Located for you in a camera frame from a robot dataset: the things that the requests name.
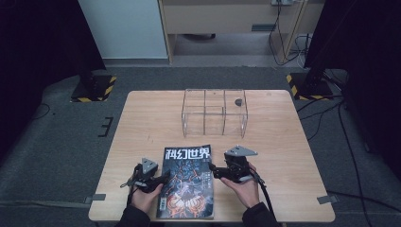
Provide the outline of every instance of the gray carpet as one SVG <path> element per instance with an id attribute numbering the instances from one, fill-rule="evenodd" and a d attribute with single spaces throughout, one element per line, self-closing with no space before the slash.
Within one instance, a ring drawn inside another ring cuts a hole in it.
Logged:
<path id="1" fill-rule="evenodd" d="M 109 68 L 108 72 L 117 76 L 109 99 L 89 103 L 70 102 L 78 77 L 53 84 L 44 91 L 43 105 L 0 169 L 0 201 L 82 202 L 93 195 L 129 91 L 289 90 L 286 75 L 302 71 L 269 67 Z M 336 98 L 313 103 L 299 112 L 300 118 L 324 111 L 340 101 L 341 98 Z M 300 109 L 308 101 L 294 100 L 294 103 Z M 356 157 L 364 196 L 401 209 L 400 181 L 379 154 L 365 151 L 357 127 L 344 106 L 340 112 Z M 108 123 L 105 117 L 113 117 L 112 127 L 107 137 L 98 137 L 105 131 L 101 126 Z M 308 138 L 318 131 L 309 144 L 326 189 L 358 195 L 356 171 L 338 108 L 325 113 L 318 128 L 319 119 L 316 115 L 302 124 Z M 359 199 L 345 196 L 339 199 L 340 202 L 333 204 L 334 222 L 289 223 L 288 226 L 368 226 Z M 400 213 L 371 201 L 365 203 L 373 226 L 401 226 Z M 88 211 L 88 208 L 1 206 L 0 226 L 95 226 L 87 217 Z M 113 225 L 100 223 L 100 226 Z"/>

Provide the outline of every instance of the magazine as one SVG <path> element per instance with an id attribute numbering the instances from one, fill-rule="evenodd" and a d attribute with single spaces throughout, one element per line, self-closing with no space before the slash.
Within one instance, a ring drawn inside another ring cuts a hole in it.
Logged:
<path id="1" fill-rule="evenodd" d="M 165 148 L 162 174 L 170 179 L 159 195 L 156 218 L 213 218 L 210 145 Z"/>

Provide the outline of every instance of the white wall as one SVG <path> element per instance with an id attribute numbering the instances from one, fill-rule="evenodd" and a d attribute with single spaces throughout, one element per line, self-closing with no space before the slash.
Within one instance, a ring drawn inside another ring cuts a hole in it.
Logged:
<path id="1" fill-rule="evenodd" d="M 78 0 L 103 59 L 167 59 L 157 0 Z"/>

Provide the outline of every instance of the person's right hand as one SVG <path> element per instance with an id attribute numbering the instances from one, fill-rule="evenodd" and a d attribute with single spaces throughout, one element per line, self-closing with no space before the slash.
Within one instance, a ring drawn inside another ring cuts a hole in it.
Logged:
<path id="1" fill-rule="evenodd" d="M 256 171 L 256 168 L 251 163 L 250 168 L 251 171 Z M 251 208 L 259 203 L 258 185 L 254 178 L 243 183 L 234 183 L 226 178 L 221 178 L 221 181 L 235 191 L 245 207 Z"/>

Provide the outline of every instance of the wall outlet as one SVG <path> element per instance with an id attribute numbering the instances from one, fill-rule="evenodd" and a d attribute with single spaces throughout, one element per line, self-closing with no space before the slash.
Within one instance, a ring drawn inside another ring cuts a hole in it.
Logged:
<path id="1" fill-rule="evenodd" d="M 271 0 L 273 6 L 278 6 L 278 2 L 281 2 L 282 6 L 290 6 L 294 4 L 294 0 Z"/>

